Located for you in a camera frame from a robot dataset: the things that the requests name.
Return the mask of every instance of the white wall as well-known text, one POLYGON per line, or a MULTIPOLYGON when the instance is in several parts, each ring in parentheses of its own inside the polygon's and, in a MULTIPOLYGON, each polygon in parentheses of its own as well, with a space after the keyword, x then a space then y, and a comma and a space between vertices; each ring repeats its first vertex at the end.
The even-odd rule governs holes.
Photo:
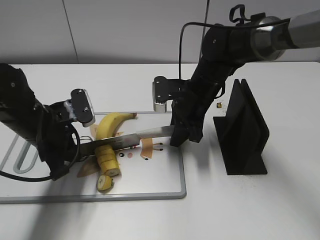
MULTIPOLYGON (((207 0, 1 0, 0 61, 10 64, 176 63, 186 22, 203 22, 207 0)), ((208 23, 230 25, 229 11, 280 18, 320 9, 319 0, 211 0, 208 23)), ((183 62, 197 62, 202 28, 190 26, 183 62)), ((287 51, 280 61, 320 61, 320 48, 287 51)))
POLYGON ((0 61, 77 63, 61 0, 0 0, 0 61))

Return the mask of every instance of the banana slice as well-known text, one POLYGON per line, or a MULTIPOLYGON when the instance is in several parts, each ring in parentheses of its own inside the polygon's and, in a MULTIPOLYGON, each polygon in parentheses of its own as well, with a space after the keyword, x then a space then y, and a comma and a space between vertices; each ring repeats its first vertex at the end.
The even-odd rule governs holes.
POLYGON ((96 188, 98 191, 104 191, 110 189, 114 185, 111 177, 107 175, 101 175, 96 182, 96 188))
POLYGON ((101 168, 101 173, 109 177, 113 177, 120 174, 119 163, 116 159, 104 161, 103 163, 100 164, 100 168, 101 168))

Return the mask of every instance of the black cable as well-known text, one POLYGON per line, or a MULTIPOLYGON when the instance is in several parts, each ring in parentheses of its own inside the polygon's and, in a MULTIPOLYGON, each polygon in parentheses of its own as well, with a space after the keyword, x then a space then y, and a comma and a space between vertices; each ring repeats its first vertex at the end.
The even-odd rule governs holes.
MULTIPOLYGON (((208 19, 208 12, 209 12, 209 5, 210 5, 210 0, 206 0, 206 7, 205 7, 205 16, 204 16, 204 23, 207 23, 207 19, 208 19)), ((199 53, 199 62, 202 56, 202 42, 204 41, 204 37, 205 37, 205 33, 206 33, 206 27, 203 27, 202 30, 202 38, 201 38, 201 45, 200 45, 200 53, 199 53)))
POLYGON ((263 27, 268 27, 268 26, 274 26, 278 24, 284 24, 288 23, 290 21, 290 18, 279 20, 279 21, 274 21, 270 23, 265 23, 265 24, 260 24, 260 25, 251 25, 251 26, 223 26, 223 25, 213 25, 213 24, 208 24, 208 23, 202 23, 202 22, 188 22, 185 25, 183 25, 180 33, 180 42, 179 42, 179 79, 181 80, 181 56, 182 56, 182 38, 184 36, 184 31, 187 26, 202 26, 202 27, 208 27, 208 28, 216 28, 216 29, 258 29, 258 28, 263 28, 263 27))
MULTIPOLYGON (((75 135, 76 138, 76 152, 74 155, 73 160, 70 162, 70 164, 68 164, 66 167, 69 170, 76 162, 79 156, 79 152, 80 152, 80 137, 79 134, 77 132, 77 130, 75 129, 74 126, 72 126, 71 124, 69 125, 69 127, 72 128, 73 133, 75 135)), ((31 182, 31 183, 37 183, 37 182, 44 182, 44 181, 48 181, 51 180, 53 177, 50 176, 46 176, 46 177, 37 177, 37 178, 31 178, 31 177, 23 177, 23 176, 17 176, 17 175, 13 175, 4 171, 0 171, 0 176, 3 176, 5 178, 9 178, 9 179, 13 179, 13 180, 17 180, 17 181, 22 181, 22 182, 31 182)))
MULTIPOLYGON (((82 140, 90 140, 91 142, 93 142, 94 140, 92 139, 92 137, 90 137, 90 136, 81 136, 80 137, 80 141, 82 141, 82 140)), ((83 156, 83 157, 81 157, 79 160, 77 160, 76 162, 77 163, 81 163, 81 162, 84 162, 85 160, 87 160, 89 158, 89 156, 83 156)))

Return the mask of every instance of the white cutting board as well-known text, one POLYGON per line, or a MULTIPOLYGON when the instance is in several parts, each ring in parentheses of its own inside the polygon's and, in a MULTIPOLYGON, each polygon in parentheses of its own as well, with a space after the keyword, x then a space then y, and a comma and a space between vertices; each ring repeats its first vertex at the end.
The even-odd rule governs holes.
MULTIPOLYGON (((97 113, 95 124, 99 124, 104 113, 97 113)), ((169 125, 169 113, 138 113, 137 119, 125 121, 118 133, 122 135, 136 131, 169 125)), ((94 139, 89 128, 74 123, 81 142, 94 139)), ((6 155, 15 133, 9 128, 0 125, 0 161, 6 155)), ((38 178, 49 175, 49 168, 38 157, 30 171, 17 174, 14 172, 15 161, 25 140, 19 137, 9 155, 2 171, 22 177, 38 178)), ((70 173, 57 181, 21 182, 0 177, 0 203, 38 203, 38 202, 90 202, 116 200, 143 200, 143 199, 176 199, 186 195, 183 160, 178 148, 169 146, 170 138, 153 138, 154 150, 152 157, 141 156, 142 143, 131 148, 116 151, 121 174, 113 177, 114 186, 107 193, 97 191, 97 179, 100 172, 88 176, 77 177, 80 168, 86 161, 76 163, 70 173)), ((34 157, 36 149, 31 146, 21 170, 26 169, 34 157)))

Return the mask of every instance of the knife handle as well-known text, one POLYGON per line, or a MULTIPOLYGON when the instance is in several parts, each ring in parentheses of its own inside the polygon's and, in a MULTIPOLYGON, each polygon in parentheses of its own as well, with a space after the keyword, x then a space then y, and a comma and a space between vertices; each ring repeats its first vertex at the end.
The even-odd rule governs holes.
POLYGON ((174 127, 175 127, 174 125, 161 126, 161 127, 143 130, 143 131, 137 131, 136 134, 141 139, 171 137, 172 133, 174 132, 174 127))

